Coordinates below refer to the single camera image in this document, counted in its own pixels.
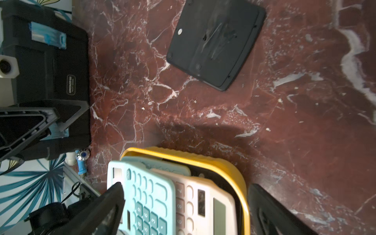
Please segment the small teal calculator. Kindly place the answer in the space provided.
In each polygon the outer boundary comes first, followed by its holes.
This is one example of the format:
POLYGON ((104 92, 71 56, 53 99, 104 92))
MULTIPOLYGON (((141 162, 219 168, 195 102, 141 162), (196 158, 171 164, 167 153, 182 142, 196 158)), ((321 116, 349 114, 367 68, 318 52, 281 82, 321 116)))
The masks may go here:
POLYGON ((167 162, 163 160, 143 157, 143 156, 125 156, 122 157, 120 161, 123 162, 137 162, 142 163, 147 169, 159 169, 163 171, 172 172, 175 174, 181 174, 184 176, 191 176, 191 170, 184 165, 176 164, 172 162, 167 162))

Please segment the pink calculator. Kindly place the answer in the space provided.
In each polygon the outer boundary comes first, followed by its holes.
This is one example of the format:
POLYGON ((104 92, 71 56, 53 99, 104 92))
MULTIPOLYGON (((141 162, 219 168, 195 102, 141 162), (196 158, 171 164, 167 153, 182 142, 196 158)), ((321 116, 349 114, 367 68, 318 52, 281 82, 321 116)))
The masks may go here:
POLYGON ((175 185, 177 235, 237 235, 232 195, 212 180, 153 169, 175 185))

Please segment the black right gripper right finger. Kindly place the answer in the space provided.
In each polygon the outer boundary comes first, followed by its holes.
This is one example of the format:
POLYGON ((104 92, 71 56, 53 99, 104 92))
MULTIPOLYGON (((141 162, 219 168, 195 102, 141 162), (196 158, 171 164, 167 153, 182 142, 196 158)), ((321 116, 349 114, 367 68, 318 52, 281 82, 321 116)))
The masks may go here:
POLYGON ((252 225, 258 235, 316 235, 259 184, 248 188, 252 225))

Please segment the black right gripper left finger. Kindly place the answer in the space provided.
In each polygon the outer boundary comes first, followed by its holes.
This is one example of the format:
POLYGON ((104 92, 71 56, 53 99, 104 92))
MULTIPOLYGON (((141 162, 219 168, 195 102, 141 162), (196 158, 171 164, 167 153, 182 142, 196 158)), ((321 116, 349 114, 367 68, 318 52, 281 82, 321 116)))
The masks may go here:
POLYGON ((82 199, 67 207, 68 221, 54 228, 51 235, 116 235, 125 205, 120 182, 100 197, 82 199))

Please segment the yellow plastic tray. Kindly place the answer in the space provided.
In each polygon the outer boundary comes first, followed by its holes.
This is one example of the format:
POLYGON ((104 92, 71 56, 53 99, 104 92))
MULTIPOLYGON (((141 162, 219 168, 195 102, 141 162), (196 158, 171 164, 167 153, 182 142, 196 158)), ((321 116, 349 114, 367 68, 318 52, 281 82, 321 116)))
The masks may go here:
POLYGON ((251 234, 251 215, 247 201, 248 194, 246 183, 241 172, 232 163, 221 158, 214 158, 156 146, 147 148, 130 147, 122 153, 120 159, 127 156, 138 155, 152 157, 154 159, 166 159, 175 163, 187 164, 189 166, 196 166, 198 168, 210 170, 218 174, 233 188, 240 201, 243 213, 241 226, 242 234, 251 234))

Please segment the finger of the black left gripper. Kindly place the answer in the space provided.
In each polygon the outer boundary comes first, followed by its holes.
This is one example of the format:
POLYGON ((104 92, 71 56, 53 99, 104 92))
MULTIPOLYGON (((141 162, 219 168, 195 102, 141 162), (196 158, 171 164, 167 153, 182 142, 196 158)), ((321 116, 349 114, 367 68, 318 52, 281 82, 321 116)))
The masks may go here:
POLYGON ((51 132, 49 127, 59 120, 55 108, 2 107, 1 161, 30 161, 36 154, 25 153, 51 132))
POLYGON ((89 104, 85 100, 44 99, 19 103, 19 107, 54 108, 59 119, 55 123, 60 132, 71 125, 73 127, 89 129, 89 104))

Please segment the white pipe elbow fitting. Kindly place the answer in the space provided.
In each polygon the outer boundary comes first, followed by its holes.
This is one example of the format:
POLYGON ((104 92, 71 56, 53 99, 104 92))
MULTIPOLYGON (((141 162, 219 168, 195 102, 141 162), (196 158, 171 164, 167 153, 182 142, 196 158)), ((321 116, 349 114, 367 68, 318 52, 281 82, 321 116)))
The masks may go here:
POLYGON ((68 166, 75 166, 77 164, 76 152, 67 152, 65 157, 65 163, 68 166))

